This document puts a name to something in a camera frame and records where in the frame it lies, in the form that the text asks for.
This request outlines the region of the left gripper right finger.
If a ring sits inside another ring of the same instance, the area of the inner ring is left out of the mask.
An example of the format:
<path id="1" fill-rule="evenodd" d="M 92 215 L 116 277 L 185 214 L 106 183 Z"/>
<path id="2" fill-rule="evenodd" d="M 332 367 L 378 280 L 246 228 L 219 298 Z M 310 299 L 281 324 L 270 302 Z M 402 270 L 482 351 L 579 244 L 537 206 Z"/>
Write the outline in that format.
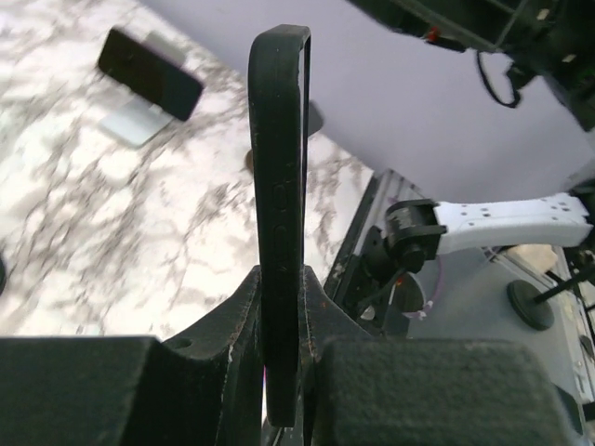
<path id="1" fill-rule="evenodd" d="M 307 445 L 575 445 L 556 387 L 502 340 L 382 339 L 304 268 L 297 302 Z"/>

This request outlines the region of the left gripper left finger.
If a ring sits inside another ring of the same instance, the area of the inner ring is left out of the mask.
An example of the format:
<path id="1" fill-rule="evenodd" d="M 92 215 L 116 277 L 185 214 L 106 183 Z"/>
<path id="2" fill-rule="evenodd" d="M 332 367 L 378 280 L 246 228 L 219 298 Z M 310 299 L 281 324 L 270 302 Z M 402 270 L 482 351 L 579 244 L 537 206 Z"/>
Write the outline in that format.
<path id="1" fill-rule="evenodd" d="M 8 337 L 5 445 L 257 445 L 259 272 L 174 337 Z"/>

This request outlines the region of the purple edged phone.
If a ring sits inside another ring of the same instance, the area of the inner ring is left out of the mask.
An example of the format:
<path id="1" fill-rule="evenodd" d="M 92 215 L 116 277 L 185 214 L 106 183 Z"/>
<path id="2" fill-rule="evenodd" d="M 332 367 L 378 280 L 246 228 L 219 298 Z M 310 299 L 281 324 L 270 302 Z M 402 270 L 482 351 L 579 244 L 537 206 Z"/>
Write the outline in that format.
<path id="1" fill-rule="evenodd" d="M 179 121 L 192 116 L 204 83 L 124 30 L 109 30 L 99 70 Z"/>

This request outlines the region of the black phone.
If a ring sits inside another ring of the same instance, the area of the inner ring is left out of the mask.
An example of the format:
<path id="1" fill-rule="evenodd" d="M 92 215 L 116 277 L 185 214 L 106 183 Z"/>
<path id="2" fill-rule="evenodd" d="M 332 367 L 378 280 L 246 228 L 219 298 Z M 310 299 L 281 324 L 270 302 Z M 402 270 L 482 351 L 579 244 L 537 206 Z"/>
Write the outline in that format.
<path id="1" fill-rule="evenodd" d="M 310 29 L 281 24 L 255 38 L 247 71 L 266 399 L 276 427 L 296 421 L 310 57 Z"/>

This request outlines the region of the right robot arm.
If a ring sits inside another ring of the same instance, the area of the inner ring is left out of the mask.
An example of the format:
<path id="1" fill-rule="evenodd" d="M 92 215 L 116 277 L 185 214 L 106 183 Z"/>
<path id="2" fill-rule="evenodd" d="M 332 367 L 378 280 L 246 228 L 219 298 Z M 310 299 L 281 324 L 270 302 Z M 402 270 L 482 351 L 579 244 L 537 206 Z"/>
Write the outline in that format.
<path id="1" fill-rule="evenodd" d="M 360 1 L 387 29 L 430 46 L 510 60 L 509 109 L 541 78 L 587 135 L 594 132 L 594 5 L 590 1 Z M 436 256 L 488 246 L 594 243 L 591 181 L 544 198 L 497 203 L 410 200 L 391 205 L 372 265 L 421 270 Z"/>

